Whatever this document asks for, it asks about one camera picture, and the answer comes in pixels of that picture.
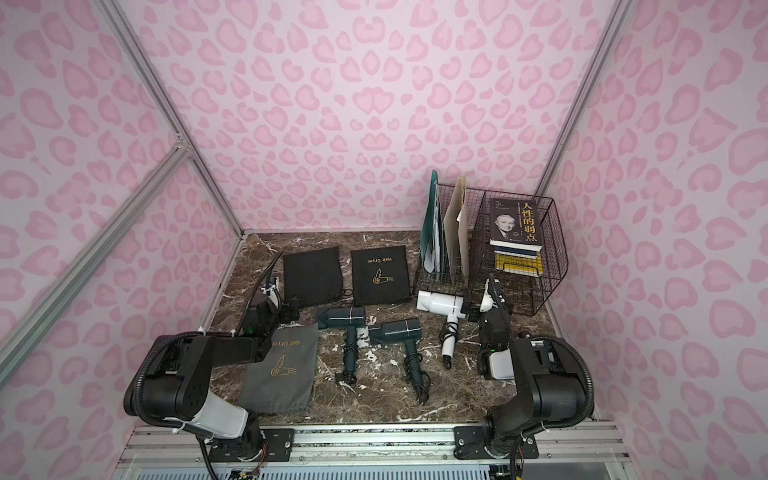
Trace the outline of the grey hair dryer pouch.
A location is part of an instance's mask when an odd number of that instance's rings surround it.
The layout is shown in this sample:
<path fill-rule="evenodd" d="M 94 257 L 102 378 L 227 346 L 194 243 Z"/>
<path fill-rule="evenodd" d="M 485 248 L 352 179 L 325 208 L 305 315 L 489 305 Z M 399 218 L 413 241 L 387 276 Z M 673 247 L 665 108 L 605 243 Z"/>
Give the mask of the grey hair dryer pouch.
<path fill-rule="evenodd" d="M 315 324 L 278 329 L 265 359 L 247 366 L 238 404 L 257 414 L 306 409 L 313 390 L 318 342 Z"/>

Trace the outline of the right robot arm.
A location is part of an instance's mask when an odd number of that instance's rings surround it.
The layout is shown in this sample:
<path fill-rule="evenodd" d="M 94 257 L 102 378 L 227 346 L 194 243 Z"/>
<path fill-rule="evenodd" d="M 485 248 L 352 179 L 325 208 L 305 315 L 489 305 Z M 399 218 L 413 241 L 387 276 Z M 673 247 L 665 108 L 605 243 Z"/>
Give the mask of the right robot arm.
<path fill-rule="evenodd" d="M 574 427 L 592 415 L 595 388 L 586 362 L 564 339 L 515 337 L 509 306 L 501 282 L 490 275 L 477 315 L 478 373 L 511 381 L 516 391 L 491 407 L 480 425 L 454 429 L 454 457 L 507 460 L 519 470 L 539 457 L 537 434 Z"/>

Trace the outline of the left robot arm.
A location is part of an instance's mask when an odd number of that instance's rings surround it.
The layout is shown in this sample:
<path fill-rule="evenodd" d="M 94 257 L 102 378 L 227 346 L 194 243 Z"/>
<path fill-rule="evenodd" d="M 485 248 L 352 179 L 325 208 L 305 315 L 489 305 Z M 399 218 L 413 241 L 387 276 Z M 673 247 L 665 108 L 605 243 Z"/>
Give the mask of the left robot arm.
<path fill-rule="evenodd" d="M 257 415 L 213 393 L 211 378 L 217 368 L 266 359 L 286 317 L 274 275 L 282 256 L 275 254 L 262 271 L 233 330 L 199 328 L 159 336 L 125 392 L 128 415 L 150 426 L 194 435 L 208 467 L 215 453 L 240 461 L 260 461 L 267 455 Z"/>

